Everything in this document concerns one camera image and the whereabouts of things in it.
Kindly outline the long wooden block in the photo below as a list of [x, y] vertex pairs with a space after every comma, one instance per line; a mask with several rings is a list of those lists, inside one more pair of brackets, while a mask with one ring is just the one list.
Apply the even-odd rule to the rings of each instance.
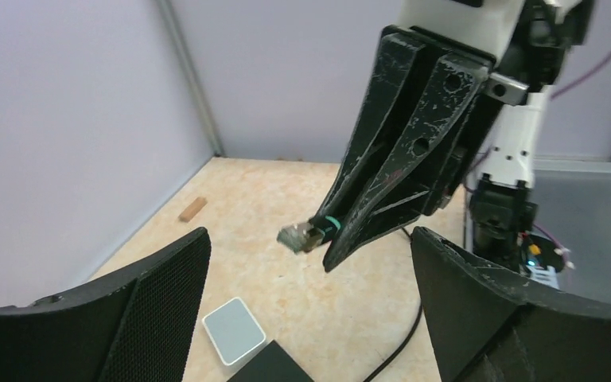
[[190, 222], [206, 205], [208, 201], [205, 197], [196, 197], [178, 215], [180, 222]]

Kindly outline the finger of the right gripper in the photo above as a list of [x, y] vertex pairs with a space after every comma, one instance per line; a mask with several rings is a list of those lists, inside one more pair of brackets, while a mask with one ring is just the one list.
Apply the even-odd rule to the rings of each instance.
[[400, 224], [443, 198], [443, 43], [383, 29], [347, 151], [310, 224]]
[[359, 121], [322, 216], [340, 227], [323, 259], [354, 251], [428, 213], [464, 158], [454, 144], [489, 65], [457, 54], [379, 55]]

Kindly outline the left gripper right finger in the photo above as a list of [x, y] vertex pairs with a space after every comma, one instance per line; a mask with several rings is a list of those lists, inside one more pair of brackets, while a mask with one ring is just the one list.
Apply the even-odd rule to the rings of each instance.
[[611, 304], [557, 290], [417, 227], [414, 273], [444, 381], [611, 381]]

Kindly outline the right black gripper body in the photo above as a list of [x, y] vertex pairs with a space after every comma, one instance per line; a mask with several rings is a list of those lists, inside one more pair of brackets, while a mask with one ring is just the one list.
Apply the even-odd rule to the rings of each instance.
[[526, 85], [555, 83], [567, 53], [582, 45], [594, 1], [405, 1], [397, 25], [485, 57], [490, 75]]

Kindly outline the black network switch box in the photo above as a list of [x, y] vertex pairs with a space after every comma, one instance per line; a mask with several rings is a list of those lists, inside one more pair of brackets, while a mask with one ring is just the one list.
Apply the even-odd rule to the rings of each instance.
[[314, 379], [277, 341], [271, 341], [228, 382], [314, 382]]

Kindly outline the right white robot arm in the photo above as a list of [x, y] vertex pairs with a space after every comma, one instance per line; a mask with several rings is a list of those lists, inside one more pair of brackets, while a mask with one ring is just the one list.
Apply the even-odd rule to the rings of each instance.
[[278, 241], [354, 251], [444, 208], [471, 170], [477, 255], [514, 271], [536, 261], [535, 145], [564, 60], [586, 39], [592, 1], [405, 1], [383, 28], [337, 176]]

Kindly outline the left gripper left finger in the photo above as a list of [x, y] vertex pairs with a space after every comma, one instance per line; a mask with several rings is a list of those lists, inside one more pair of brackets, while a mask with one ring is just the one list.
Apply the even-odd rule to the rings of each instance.
[[152, 255], [0, 307], [0, 381], [180, 381], [212, 246], [196, 228]]

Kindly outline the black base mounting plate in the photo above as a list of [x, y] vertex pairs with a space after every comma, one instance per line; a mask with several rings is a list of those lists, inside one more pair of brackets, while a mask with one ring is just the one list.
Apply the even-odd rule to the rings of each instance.
[[555, 240], [534, 232], [519, 234], [519, 273], [537, 283], [561, 289], [558, 275], [575, 269], [570, 260], [570, 250]]

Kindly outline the grey card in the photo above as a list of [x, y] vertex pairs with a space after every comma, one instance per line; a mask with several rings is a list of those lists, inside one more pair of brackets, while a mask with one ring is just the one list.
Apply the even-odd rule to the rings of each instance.
[[246, 302], [234, 297], [202, 318], [220, 362], [238, 368], [267, 344], [267, 335]]

